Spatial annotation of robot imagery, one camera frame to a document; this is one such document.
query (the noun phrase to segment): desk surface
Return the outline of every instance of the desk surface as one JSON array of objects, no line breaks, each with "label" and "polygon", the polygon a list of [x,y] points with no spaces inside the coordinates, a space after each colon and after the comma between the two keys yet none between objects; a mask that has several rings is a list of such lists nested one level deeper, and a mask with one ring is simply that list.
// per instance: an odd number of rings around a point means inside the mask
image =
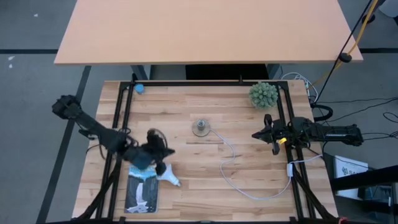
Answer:
[{"label": "desk surface", "polygon": [[[96,119],[107,127],[111,127],[113,121],[118,86],[119,82],[105,82],[99,101]],[[312,118],[302,81],[289,81],[289,87],[295,115]],[[249,88],[250,86],[152,86],[146,87],[143,95],[134,94],[128,123],[132,136],[142,143],[146,142],[149,128],[164,132],[169,147],[176,150],[166,162],[172,163],[174,174],[182,186],[178,188],[169,182],[160,181],[157,213],[124,213],[129,163],[123,162],[115,218],[275,221],[289,220],[289,217],[296,216],[291,185],[282,195],[270,200],[255,201],[245,197],[232,189],[220,173],[220,162],[231,157],[231,149],[213,133],[198,138],[191,131],[192,123],[198,118],[208,119],[211,127],[235,146],[237,158],[233,164],[226,164],[224,171],[239,188],[256,197],[268,197],[281,191],[287,183],[285,149],[281,148],[280,153],[273,156],[270,144],[251,137],[251,134],[264,127],[265,113],[278,119],[278,109],[255,110],[248,98]],[[312,144],[312,149],[319,151],[320,147]],[[309,151],[303,152],[305,159],[314,156]],[[331,214],[337,216],[324,162],[319,158],[306,163],[306,166],[314,194]],[[89,151],[74,217],[80,215],[98,193],[103,167],[104,160],[98,148]],[[307,213],[303,192],[301,194],[304,212]]]},{"label": "desk surface", "polygon": [[337,0],[78,0],[55,63],[332,62],[349,33]]}]

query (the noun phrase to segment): succulent plant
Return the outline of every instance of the succulent plant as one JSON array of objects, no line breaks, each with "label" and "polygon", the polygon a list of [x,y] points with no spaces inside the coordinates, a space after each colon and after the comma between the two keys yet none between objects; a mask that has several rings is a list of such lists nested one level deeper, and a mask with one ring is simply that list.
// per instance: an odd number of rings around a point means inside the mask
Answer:
[{"label": "succulent plant", "polygon": [[259,82],[250,88],[249,97],[257,109],[270,108],[276,105],[278,91],[274,85]]}]

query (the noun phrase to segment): wooden tabletop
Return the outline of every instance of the wooden tabletop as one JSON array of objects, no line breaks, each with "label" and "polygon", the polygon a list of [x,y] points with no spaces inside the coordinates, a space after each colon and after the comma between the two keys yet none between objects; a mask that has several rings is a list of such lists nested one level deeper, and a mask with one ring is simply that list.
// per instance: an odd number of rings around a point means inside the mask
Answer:
[{"label": "wooden tabletop", "polygon": [[[288,81],[294,113],[312,119],[302,81]],[[157,213],[124,213],[128,162],[123,162],[116,201],[115,219],[128,220],[213,220],[213,221],[276,221],[296,216],[292,186],[280,196],[256,201],[232,189],[222,178],[220,162],[231,158],[231,149],[215,134],[199,138],[191,125],[199,118],[207,119],[211,127],[236,148],[236,160],[224,166],[224,172],[240,189],[255,197],[269,197],[286,185],[286,153],[272,155],[270,144],[251,137],[264,128],[264,114],[278,119],[277,107],[256,110],[249,98],[250,86],[147,86],[145,93],[134,92],[128,127],[132,137],[146,142],[149,128],[157,128],[166,135],[169,147],[176,152],[166,158],[182,186],[160,181]],[[116,106],[119,82],[105,82],[96,119],[111,127]],[[312,149],[319,151],[317,143]],[[104,160],[98,148],[86,157],[73,216],[80,215],[91,203],[101,186]],[[314,155],[304,150],[305,159]],[[337,215],[328,174],[322,159],[307,162],[311,189],[328,211]],[[308,216],[305,197],[301,192],[304,212]]]},{"label": "wooden tabletop", "polygon": [[349,33],[337,0],[78,0],[55,63],[332,62]]}]

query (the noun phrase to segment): gray floor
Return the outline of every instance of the gray floor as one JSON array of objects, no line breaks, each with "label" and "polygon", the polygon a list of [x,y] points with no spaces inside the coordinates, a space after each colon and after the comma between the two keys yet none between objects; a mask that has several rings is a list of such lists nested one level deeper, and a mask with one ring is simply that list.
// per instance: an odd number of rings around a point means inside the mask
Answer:
[{"label": "gray floor", "polygon": [[[365,0],[340,1],[353,27]],[[75,1],[0,1],[0,49],[57,49],[65,32]],[[376,12],[377,19],[366,29],[361,47],[398,47],[395,22]],[[75,94],[83,67],[59,67],[54,55],[0,55],[0,223],[34,223],[57,156],[66,121],[51,113],[60,95]],[[363,63],[342,66],[333,74],[321,101],[397,96],[397,54],[364,55]],[[316,80],[330,64],[284,65],[284,72],[300,72]],[[82,107],[95,115],[105,80],[128,80],[127,66],[95,66],[83,96]],[[183,65],[153,68],[155,79],[184,79]],[[373,103],[333,105],[335,117]],[[366,132],[391,133],[398,125],[386,121],[382,113],[398,114],[397,102],[370,109],[335,124],[356,123]],[[396,139],[365,142],[361,147],[329,143],[326,152],[368,162],[381,168],[398,164]],[[68,220],[85,159],[88,141],[73,133],[48,222]],[[346,209],[349,202],[337,199],[340,215],[355,215]]]}]

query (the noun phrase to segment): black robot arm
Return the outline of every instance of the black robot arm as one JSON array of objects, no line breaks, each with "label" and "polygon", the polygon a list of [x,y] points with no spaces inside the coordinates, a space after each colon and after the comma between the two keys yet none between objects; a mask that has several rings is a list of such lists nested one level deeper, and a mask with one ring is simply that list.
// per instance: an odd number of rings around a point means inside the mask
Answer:
[{"label": "black robot arm", "polygon": [[252,135],[253,138],[260,139],[266,143],[272,143],[272,152],[279,153],[277,140],[286,138],[289,143],[297,146],[306,144],[310,141],[338,141],[347,145],[360,146],[363,142],[362,134],[355,124],[351,126],[323,126],[313,123],[307,118],[293,118],[287,126],[283,126],[280,120],[273,121],[271,115],[264,117],[265,128]]},{"label": "black robot arm", "polygon": [[62,119],[76,122],[81,128],[79,132],[82,135],[88,138],[97,136],[99,143],[109,152],[120,155],[138,169],[146,169],[149,165],[156,164],[157,175],[162,175],[166,168],[163,159],[175,152],[167,147],[165,137],[156,129],[150,129],[147,132],[148,143],[139,146],[138,142],[127,133],[105,128],[82,110],[74,96],[61,96],[52,105],[52,111]]}]

